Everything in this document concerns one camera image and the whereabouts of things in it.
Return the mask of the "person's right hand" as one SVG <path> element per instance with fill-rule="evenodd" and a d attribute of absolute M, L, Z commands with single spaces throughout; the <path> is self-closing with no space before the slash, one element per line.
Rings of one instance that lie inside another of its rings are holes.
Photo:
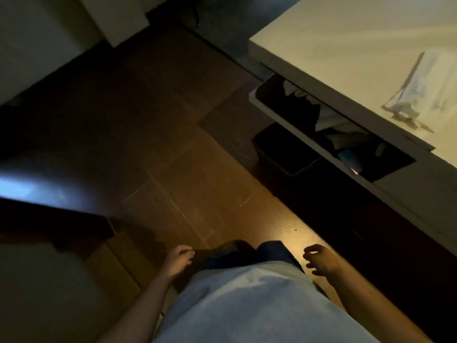
<path fill-rule="evenodd" d="M 303 259 L 306 260 L 306 268 L 311 269 L 312 274 L 325 277 L 327 280 L 340 276 L 344 270 L 338 257 L 321 244 L 305 247 Z"/>

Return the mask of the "person's left hand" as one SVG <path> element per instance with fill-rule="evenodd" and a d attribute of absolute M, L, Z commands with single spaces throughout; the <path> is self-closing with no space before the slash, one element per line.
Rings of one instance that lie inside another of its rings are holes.
<path fill-rule="evenodd" d="M 195 251 L 191 246 L 179 245 L 171 249 L 160 268 L 159 276 L 171 285 L 174 280 L 192 263 Z"/>

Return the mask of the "person's left forearm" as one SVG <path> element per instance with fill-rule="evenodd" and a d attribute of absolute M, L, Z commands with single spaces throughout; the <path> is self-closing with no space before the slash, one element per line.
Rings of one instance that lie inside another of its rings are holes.
<path fill-rule="evenodd" d="M 155 277 L 95 343 L 151 343 L 174 277 Z"/>

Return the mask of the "person's right forearm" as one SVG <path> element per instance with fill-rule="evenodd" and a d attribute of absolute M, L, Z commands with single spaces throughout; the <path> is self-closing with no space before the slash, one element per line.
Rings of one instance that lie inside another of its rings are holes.
<path fill-rule="evenodd" d="M 347 313 L 381 343 L 434 343 L 359 273 L 337 265 L 325 277 Z"/>

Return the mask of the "dark blue trousers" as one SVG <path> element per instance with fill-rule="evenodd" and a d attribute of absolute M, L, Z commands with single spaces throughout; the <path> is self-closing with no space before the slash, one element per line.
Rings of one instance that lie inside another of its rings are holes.
<path fill-rule="evenodd" d="M 211 250 L 197 250 L 193 258 L 193 264 L 199 271 L 231 269 L 264 262 L 285 262 L 304 272 L 282 241 L 266 241 L 254 248 L 244 240 L 233 240 Z"/>

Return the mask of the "white t-shirt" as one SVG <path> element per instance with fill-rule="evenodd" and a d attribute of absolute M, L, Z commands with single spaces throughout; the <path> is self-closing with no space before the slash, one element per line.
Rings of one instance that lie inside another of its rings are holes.
<path fill-rule="evenodd" d="M 264 262 L 195 274 L 153 343 L 379 343 L 297 267 Z"/>

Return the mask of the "blue packet in drawer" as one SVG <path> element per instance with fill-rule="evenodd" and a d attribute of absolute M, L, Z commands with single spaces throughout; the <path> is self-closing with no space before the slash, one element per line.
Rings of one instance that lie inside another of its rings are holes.
<path fill-rule="evenodd" d="M 343 149 L 337 154 L 338 159 L 345 165 L 348 171 L 358 175 L 363 171 L 363 165 L 357 155 L 350 149 Z"/>

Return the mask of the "black waste bin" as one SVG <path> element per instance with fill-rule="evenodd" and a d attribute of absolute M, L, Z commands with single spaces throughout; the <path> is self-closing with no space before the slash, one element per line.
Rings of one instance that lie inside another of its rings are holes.
<path fill-rule="evenodd" d="M 274 122 L 252 138 L 259 161 L 283 175 L 300 177 L 322 157 L 282 125 Z"/>

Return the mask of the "open white desk drawer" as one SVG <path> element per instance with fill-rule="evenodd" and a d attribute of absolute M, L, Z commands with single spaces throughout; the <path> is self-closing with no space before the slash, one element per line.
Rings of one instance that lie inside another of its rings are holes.
<path fill-rule="evenodd" d="M 278 74 L 258 86 L 253 97 L 337 158 L 352 174 L 370 182 L 416 162 Z"/>

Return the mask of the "white papers in drawer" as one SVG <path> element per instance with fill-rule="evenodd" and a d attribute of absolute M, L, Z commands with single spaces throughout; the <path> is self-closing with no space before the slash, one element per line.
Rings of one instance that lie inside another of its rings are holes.
<path fill-rule="evenodd" d="M 362 146 L 372 140 L 370 133 L 335 110 L 321 104 L 318 107 L 315 131 L 322 133 L 335 150 Z"/>

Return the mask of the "dark cloth in drawer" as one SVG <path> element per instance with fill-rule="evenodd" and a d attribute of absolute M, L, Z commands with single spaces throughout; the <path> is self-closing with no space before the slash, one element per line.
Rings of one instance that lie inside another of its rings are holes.
<path fill-rule="evenodd" d="M 305 97 L 287 96 L 283 83 L 283 77 L 274 74 L 257 88 L 256 98 L 301 132 L 316 132 L 320 105 L 311 103 Z"/>

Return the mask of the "white desk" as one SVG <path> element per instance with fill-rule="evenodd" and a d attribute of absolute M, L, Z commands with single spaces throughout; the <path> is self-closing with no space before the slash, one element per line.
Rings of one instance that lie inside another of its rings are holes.
<path fill-rule="evenodd" d="M 252 58 L 414 159 L 370 184 L 302 136 L 457 257 L 457 116 L 431 133 L 382 107 L 431 48 L 457 53 L 457 0 L 301 0 L 248 40 Z"/>

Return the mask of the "clear plastic bag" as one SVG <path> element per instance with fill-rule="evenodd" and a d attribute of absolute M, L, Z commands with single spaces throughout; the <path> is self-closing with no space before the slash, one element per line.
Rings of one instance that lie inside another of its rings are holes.
<path fill-rule="evenodd" d="M 437 133 L 457 116 L 457 53 L 429 49 L 383 109 L 399 120 Z"/>

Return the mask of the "white cabinet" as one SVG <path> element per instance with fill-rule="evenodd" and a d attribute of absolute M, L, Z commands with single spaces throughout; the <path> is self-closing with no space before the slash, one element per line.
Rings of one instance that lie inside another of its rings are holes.
<path fill-rule="evenodd" d="M 117 47 L 148 28 L 149 11 L 168 0 L 80 0 L 100 32 Z"/>

